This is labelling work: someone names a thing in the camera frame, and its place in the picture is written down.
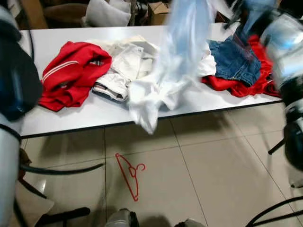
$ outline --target tile floor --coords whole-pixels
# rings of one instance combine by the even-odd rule
[[[141,227],[174,227],[188,217],[208,227],[243,227],[269,206],[303,195],[303,189],[290,187],[303,174],[287,163],[283,148],[267,154],[281,140],[283,126],[283,107],[275,104],[161,120],[153,136],[132,124],[28,139],[22,146],[33,166],[106,166],[82,175],[27,174],[26,180],[55,201],[52,213],[81,206],[92,210],[71,227],[103,227],[120,208],[135,211]],[[119,158],[138,201],[116,153],[134,167]],[[137,177],[138,193],[131,175]],[[303,202],[265,218],[299,209]],[[303,216],[264,226],[301,227]]]

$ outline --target red cloth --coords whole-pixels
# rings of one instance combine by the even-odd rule
[[[39,104],[53,111],[81,106],[95,81],[107,73],[111,61],[111,56],[97,45],[67,42],[43,71]]]
[[[245,86],[241,81],[226,80],[215,76],[207,76],[201,79],[202,83],[212,86],[216,91],[223,91],[229,89],[231,94],[236,97],[244,97],[248,95],[254,96],[255,94],[267,94],[270,96],[279,97],[279,93],[275,89],[274,82],[268,80],[269,74],[272,69],[272,62],[268,59],[265,48],[259,42],[259,37],[253,35],[249,39],[251,49],[256,57],[261,61],[261,75],[257,82],[251,86]]]

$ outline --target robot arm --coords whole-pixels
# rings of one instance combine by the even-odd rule
[[[21,34],[6,1],[0,3],[0,227],[9,225],[18,175],[19,132],[24,114],[42,92],[31,57],[19,46]]]
[[[250,35],[258,34],[274,63],[274,81],[285,104],[285,155],[303,171],[303,25],[279,12],[275,0],[239,0],[234,12],[226,27],[244,13],[240,39],[246,43]]]

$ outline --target denim jeans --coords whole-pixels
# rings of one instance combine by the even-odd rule
[[[248,87],[259,79],[261,62],[251,49],[243,49],[232,36],[224,42],[209,41],[209,48],[217,63],[216,77],[242,81]]]

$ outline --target white table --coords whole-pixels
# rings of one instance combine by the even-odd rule
[[[163,26],[143,26],[35,30],[33,31],[36,51],[35,64],[41,76],[43,69],[67,41],[119,40],[142,35],[149,42],[160,45],[159,34],[162,34],[163,28]],[[232,30],[224,33],[222,24],[212,24],[210,39],[223,41],[232,34]],[[25,31],[22,33],[25,37],[22,46],[28,50],[27,34]],[[169,111],[167,108],[161,108],[159,117],[266,105],[280,101],[279,98],[267,95],[237,98],[228,91],[214,91],[207,85],[201,84],[199,89],[196,87],[188,89],[184,100],[176,110]],[[21,136],[31,138],[128,122],[132,122],[132,118],[126,104],[118,104],[90,92],[87,100],[79,108],[64,108],[55,113],[40,106],[35,107],[24,118]]]

